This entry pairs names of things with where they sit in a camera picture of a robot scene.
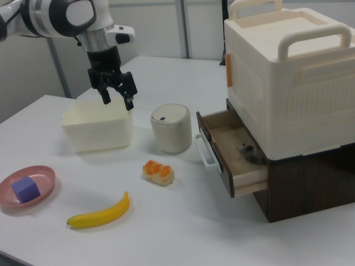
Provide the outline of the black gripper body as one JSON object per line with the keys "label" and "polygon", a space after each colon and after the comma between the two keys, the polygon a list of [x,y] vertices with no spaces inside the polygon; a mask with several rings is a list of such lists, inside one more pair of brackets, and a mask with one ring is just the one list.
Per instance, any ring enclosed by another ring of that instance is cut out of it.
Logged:
{"label": "black gripper body", "polygon": [[121,86],[121,59],[117,46],[101,51],[87,52],[87,56],[91,66],[88,69],[89,80],[93,89],[99,87],[102,74],[108,78],[108,81],[105,80],[105,86],[114,89]]}

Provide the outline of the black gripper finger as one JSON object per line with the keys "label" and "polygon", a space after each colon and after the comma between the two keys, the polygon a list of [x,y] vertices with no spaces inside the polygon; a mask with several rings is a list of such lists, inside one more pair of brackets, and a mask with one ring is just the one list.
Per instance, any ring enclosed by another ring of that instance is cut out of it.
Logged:
{"label": "black gripper finger", "polygon": [[115,89],[124,100],[127,111],[134,108],[134,95],[138,93],[134,78],[131,72],[121,73],[118,77],[119,85]]}
{"label": "black gripper finger", "polygon": [[111,102],[111,98],[108,92],[108,86],[103,80],[98,81],[97,91],[102,97],[103,104],[107,105]]}

